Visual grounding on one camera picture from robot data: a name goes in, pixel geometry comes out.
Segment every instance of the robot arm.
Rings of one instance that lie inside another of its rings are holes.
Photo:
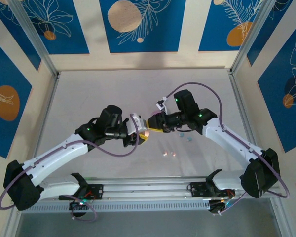
[[[27,170],[8,190],[17,209],[28,209],[45,198],[61,195],[80,197],[90,191],[90,185],[78,173],[61,179],[47,178],[59,167],[94,148],[82,143],[82,140],[100,146],[107,140],[122,139],[124,147],[135,145],[136,124],[140,134],[139,144],[145,142],[147,137],[143,133],[147,129],[146,122],[137,114],[133,114],[135,124],[129,118],[122,121],[121,114],[122,110],[119,107],[109,105],[102,110],[98,118],[93,118],[80,126],[74,134],[46,153],[27,160],[23,164],[19,164],[16,160],[9,163],[3,184],[5,188],[18,174]]]
[[[163,109],[147,120],[148,129],[169,133],[175,128],[187,125],[192,131],[197,131],[219,144],[235,157],[244,169],[214,171],[207,179],[207,188],[212,190],[212,195],[224,189],[242,189],[249,195],[259,198],[277,182],[274,174],[256,155],[262,156],[279,174],[278,158],[275,151],[272,149],[263,151],[262,148],[250,144],[224,124],[222,128],[217,115],[209,109],[199,109],[188,90],[177,92],[174,94],[174,98],[180,111],[166,114],[166,110]]]

